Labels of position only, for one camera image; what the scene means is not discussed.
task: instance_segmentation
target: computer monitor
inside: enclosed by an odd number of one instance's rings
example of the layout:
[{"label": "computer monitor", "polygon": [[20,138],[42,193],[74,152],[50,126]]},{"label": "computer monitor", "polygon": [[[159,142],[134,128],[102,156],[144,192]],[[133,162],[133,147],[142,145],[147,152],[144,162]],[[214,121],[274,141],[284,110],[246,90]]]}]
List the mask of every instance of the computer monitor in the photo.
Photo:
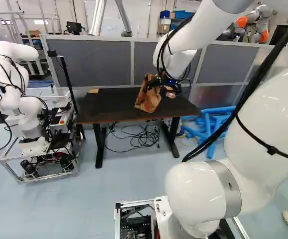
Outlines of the computer monitor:
[{"label": "computer monitor", "polygon": [[68,29],[69,33],[74,35],[80,35],[80,32],[82,32],[82,25],[77,22],[67,21],[66,28]]}]

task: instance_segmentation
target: table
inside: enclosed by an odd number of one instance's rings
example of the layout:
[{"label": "table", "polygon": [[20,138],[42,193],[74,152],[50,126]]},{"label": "table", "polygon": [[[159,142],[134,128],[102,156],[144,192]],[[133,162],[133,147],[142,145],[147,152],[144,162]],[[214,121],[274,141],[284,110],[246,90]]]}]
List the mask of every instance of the table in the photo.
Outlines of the table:
[{"label": "table", "polygon": [[77,124],[93,124],[97,144],[96,168],[102,168],[105,148],[106,128],[101,129],[100,123],[102,122],[173,118],[170,130],[164,123],[162,123],[161,129],[165,134],[173,156],[179,158],[175,137],[180,117],[199,115],[200,110],[183,96],[170,99],[165,97],[165,92],[162,91],[162,100],[155,112],[141,111],[134,107],[139,89],[99,89],[97,93],[88,93],[81,100]]}]

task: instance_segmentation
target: small box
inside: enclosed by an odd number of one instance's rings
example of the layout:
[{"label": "small box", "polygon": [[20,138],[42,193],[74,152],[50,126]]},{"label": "small box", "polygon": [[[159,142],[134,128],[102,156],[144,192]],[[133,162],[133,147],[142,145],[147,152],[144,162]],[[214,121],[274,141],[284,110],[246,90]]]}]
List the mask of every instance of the small box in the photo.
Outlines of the small box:
[{"label": "small box", "polygon": [[158,26],[158,32],[159,33],[164,33],[164,32],[169,32],[169,28],[170,28],[170,25],[169,24],[159,24]]},{"label": "small box", "polygon": [[161,19],[161,20],[160,20],[160,23],[161,23],[161,24],[170,25],[170,24],[171,24],[171,20],[170,20],[170,19]]},{"label": "small box", "polygon": [[29,31],[31,37],[39,37],[41,32],[39,30]]},{"label": "small box", "polygon": [[170,19],[175,19],[176,13],[174,11],[170,12],[169,18]]},{"label": "small box", "polygon": [[170,11],[161,11],[160,12],[160,17],[159,18],[169,18]]}]

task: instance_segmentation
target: black stand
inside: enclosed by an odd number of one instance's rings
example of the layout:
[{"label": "black stand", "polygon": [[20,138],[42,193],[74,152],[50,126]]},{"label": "black stand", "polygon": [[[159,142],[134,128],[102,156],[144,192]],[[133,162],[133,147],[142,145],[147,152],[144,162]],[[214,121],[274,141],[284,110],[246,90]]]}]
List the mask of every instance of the black stand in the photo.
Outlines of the black stand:
[{"label": "black stand", "polygon": [[179,120],[180,117],[173,117],[170,130],[168,130],[168,126],[164,122],[162,122],[161,125],[161,128],[164,132],[164,135],[167,139],[168,145],[170,147],[171,152],[173,153],[174,158],[179,158],[179,152],[175,144],[175,138],[177,134]]},{"label": "black stand", "polygon": [[[74,105],[74,109],[75,109],[76,114],[78,115],[79,114],[79,109],[78,109],[78,106],[77,106],[76,101],[75,101],[75,97],[74,97],[74,93],[73,93],[73,89],[72,89],[72,84],[71,84],[69,73],[68,73],[68,68],[66,67],[64,56],[59,56],[59,57],[61,58],[63,71],[64,71],[64,74],[65,74],[66,83],[68,84],[68,87],[69,87],[69,91],[70,91],[70,94],[71,94],[71,99],[72,99],[72,102],[73,102],[73,105]],[[82,124],[77,124],[76,128],[77,128],[77,135],[80,136],[79,132],[82,133],[83,140],[85,140],[86,138],[85,138],[85,134],[84,134],[83,125]]]},{"label": "black stand", "polygon": [[100,129],[99,123],[94,123],[93,128],[94,128],[95,139],[96,139],[96,144],[97,144],[95,168],[102,168],[103,158],[104,158],[104,149],[105,149],[106,128]]},{"label": "black stand", "polygon": [[[69,88],[69,91],[70,91],[70,94],[71,94],[71,99],[72,99],[72,102],[73,102],[73,106],[74,106],[74,110],[76,112],[76,114],[78,115],[79,114],[79,109],[78,109],[78,106],[76,104],[76,101],[75,101],[75,97],[74,97],[74,93],[73,93],[73,89],[72,89],[72,84],[71,84],[71,80],[70,80],[70,77],[69,77],[69,73],[68,73],[68,68],[66,66],[66,63],[65,63],[65,60],[64,60],[64,56],[58,56],[56,51],[51,51],[51,50],[48,50],[48,56],[49,57],[59,57],[61,59],[61,63],[62,63],[62,69],[64,71],[64,74],[65,74],[65,80],[66,80],[66,83],[68,84],[68,88]],[[78,137],[80,137],[80,133],[82,134],[83,136],[83,140],[85,140],[85,134],[84,134],[84,128],[83,128],[83,125],[82,124],[77,124],[76,125],[76,130],[77,130],[77,135]]]}]

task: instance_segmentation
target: dark table top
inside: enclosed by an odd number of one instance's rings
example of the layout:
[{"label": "dark table top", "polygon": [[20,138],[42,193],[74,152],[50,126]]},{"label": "dark table top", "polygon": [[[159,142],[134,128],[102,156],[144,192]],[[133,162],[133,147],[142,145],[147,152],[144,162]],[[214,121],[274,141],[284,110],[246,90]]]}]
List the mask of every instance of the dark table top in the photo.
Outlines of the dark table top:
[{"label": "dark table top", "polygon": [[100,89],[98,93],[88,93],[79,108],[77,123],[100,123],[132,120],[150,120],[181,116],[196,116],[200,110],[183,96],[175,99],[161,92],[162,100],[153,113],[134,107],[140,88]]}]

